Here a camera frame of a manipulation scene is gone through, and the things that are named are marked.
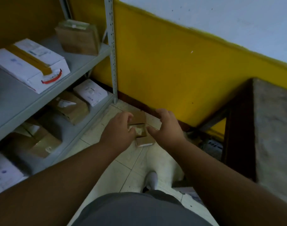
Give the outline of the person's left hand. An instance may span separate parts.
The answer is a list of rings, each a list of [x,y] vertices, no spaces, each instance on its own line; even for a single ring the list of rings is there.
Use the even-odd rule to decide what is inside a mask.
[[[134,141],[128,137],[128,121],[132,117],[130,112],[117,113],[106,125],[99,143],[117,154],[124,152]]]

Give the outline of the person's right hand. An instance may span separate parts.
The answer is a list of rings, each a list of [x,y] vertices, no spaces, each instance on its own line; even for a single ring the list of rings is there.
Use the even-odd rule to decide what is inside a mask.
[[[156,112],[160,115],[161,121],[157,144],[168,152],[178,149],[186,138],[174,113],[164,108],[156,109]]]

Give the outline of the small brown taped cardboard box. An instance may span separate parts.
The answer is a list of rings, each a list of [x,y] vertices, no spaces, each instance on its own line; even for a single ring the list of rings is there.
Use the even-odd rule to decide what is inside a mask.
[[[137,110],[131,112],[133,117],[128,121],[128,128],[134,128],[136,131],[135,145],[137,148],[149,147],[156,143],[156,141],[147,132],[147,119],[144,111]]]

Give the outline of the person's right forearm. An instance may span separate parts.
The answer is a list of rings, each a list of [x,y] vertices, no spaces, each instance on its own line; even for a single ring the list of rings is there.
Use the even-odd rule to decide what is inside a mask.
[[[170,150],[219,225],[287,226],[287,203],[187,140]]]

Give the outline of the person's left forearm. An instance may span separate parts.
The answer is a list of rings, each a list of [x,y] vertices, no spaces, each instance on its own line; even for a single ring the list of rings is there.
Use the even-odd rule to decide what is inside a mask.
[[[0,194],[0,226],[66,226],[121,153],[100,141]]]

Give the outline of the person's white shoe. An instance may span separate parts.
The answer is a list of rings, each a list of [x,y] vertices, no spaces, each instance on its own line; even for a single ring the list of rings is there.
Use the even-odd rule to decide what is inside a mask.
[[[145,177],[144,189],[156,190],[158,186],[158,175],[155,171],[150,171]]]

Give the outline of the small white parcel box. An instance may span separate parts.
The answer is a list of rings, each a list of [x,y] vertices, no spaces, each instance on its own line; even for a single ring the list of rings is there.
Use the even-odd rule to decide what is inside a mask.
[[[80,96],[91,107],[96,106],[99,102],[108,96],[108,92],[100,87],[91,79],[86,79],[73,88],[74,93]]]

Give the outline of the white packet with dark print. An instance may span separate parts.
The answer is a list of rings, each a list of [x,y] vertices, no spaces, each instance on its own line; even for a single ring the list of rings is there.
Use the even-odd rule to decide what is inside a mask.
[[[205,139],[199,144],[199,147],[208,155],[221,161],[223,146],[220,142],[214,139]]]

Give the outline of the brown box with white label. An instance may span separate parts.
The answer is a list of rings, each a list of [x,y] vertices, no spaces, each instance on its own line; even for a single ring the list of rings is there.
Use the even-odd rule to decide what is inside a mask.
[[[90,113],[88,105],[69,91],[61,92],[47,105],[74,126]]]

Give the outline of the person's grey shorts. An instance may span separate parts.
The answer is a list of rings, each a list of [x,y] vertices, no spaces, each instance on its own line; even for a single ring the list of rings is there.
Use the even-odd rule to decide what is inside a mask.
[[[212,226],[160,190],[111,193],[89,203],[71,226]]]

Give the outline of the brown box with glossy tape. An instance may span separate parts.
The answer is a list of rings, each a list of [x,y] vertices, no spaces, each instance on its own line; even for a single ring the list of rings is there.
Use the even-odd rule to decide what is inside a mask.
[[[48,157],[62,143],[34,118],[14,129],[12,137],[18,149],[40,158]]]

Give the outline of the brown cardboard box clear tape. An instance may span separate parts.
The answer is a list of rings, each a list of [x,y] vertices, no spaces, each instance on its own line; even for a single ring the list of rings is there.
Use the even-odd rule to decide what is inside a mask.
[[[65,52],[92,56],[99,54],[101,40],[96,25],[68,19],[59,22],[55,32]]]

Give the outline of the dark wooden table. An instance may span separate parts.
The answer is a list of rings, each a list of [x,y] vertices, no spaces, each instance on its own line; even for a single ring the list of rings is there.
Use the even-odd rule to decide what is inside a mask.
[[[287,89],[251,78],[197,128],[224,118],[221,161],[287,202]]]

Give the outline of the grey metal shelf rack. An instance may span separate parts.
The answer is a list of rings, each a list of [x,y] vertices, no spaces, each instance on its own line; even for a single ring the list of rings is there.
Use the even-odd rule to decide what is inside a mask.
[[[63,160],[70,152],[83,134],[100,118],[111,103],[117,103],[117,76],[116,76],[116,57],[115,57],[115,30],[114,30],[114,11],[113,0],[104,0],[105,16],[107,24],[108,45],[102,44],[98,56],[86,56],[64,52],[56,36],[46,38],[41,44],[56,53],[65,57],[68,61],[71,74],[48,89],[42,94],[36,94],[32,90],[23,86],[18,80],[6,74],[0,69],[0,141],[11,133],[24,121],[47,105],[55,96],[67,89],[80,77],[88,74],[98,63],[107,56],[110,57],[111,78],[113,93],[99,102],[96,106],[90,107],[90,113],[78,125],[72,125],[60,115],[51,111],[43,115],[39,121],[46,121],[47,127],[62,138],[61,145],[52,152],[47,158],[40,159],[31,156],[29,153],[17,151],[17,156],[30,167],[31,173],[35,174],[49,166]]]

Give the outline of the white box with brown tape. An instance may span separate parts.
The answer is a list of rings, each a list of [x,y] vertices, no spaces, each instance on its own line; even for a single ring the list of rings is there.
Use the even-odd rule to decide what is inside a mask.
[[[70,74],[63,56],[28,38],[0,49],[0,68],[37,94]]]

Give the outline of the white parcel with blue print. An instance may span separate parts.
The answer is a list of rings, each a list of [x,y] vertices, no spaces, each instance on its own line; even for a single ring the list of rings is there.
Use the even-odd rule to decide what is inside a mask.
[[[0,193],[28,178],[9,159],[0,153]]]

